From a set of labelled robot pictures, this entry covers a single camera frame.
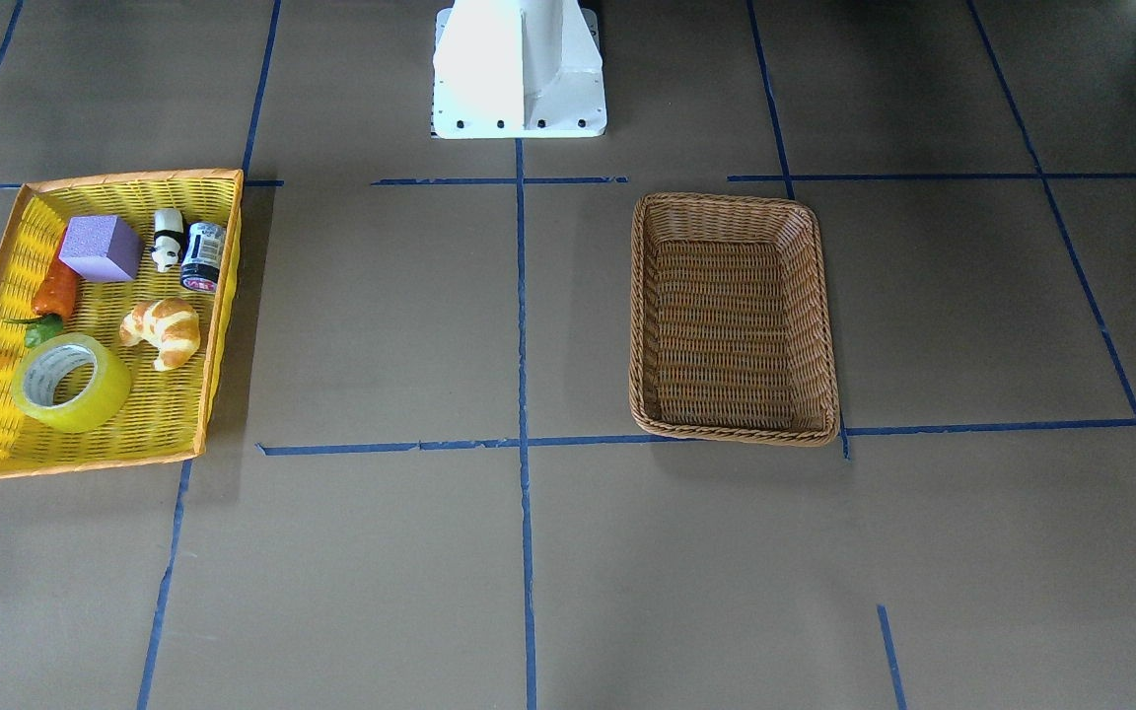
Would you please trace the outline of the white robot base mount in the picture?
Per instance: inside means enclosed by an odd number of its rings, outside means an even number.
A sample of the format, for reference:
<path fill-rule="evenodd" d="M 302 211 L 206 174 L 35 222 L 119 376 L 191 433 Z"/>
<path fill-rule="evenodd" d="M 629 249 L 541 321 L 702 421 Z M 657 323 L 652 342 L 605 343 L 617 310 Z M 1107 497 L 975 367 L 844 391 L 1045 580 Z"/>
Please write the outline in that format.
<path fill-rule="evenodd" d="M 432 62 L 433 136 L 604 135 L 599 1 L 456 1 L 436 15 Z"/>

